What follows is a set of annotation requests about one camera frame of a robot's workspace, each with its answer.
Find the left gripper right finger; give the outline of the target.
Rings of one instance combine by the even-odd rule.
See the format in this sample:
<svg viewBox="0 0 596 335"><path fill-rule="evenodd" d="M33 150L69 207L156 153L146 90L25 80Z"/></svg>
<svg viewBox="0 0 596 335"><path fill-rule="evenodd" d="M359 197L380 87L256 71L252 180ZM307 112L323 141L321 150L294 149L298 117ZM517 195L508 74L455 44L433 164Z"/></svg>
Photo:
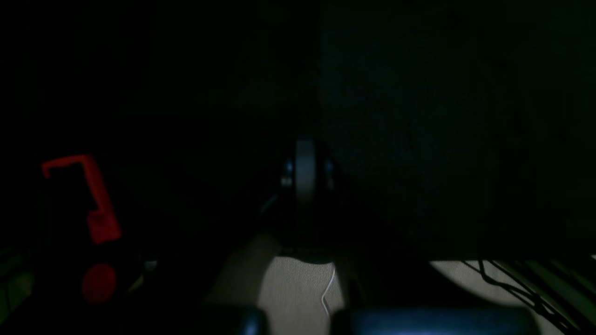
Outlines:
<svg viewBox="0 0 596 335"><path fill-rule="evenodd" d="M532 314L500 307L434 269L354 197L326 149L305 140L306 241L335 263L347 299L332 335L538 335Z"/></svg>

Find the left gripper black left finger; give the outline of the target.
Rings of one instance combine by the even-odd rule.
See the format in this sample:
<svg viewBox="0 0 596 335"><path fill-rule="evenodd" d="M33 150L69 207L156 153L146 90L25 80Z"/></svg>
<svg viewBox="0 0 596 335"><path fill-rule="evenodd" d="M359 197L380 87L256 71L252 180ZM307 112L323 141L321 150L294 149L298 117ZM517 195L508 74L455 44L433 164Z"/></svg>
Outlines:
<svg viewBox="0 0 596 335"><path fill-rule="evenodd" d="M271 261L292 245L307 191L307 141L251 161L230 151L112 166L85 156L97 257L81 294L92 306L255 305Z"/></svg>

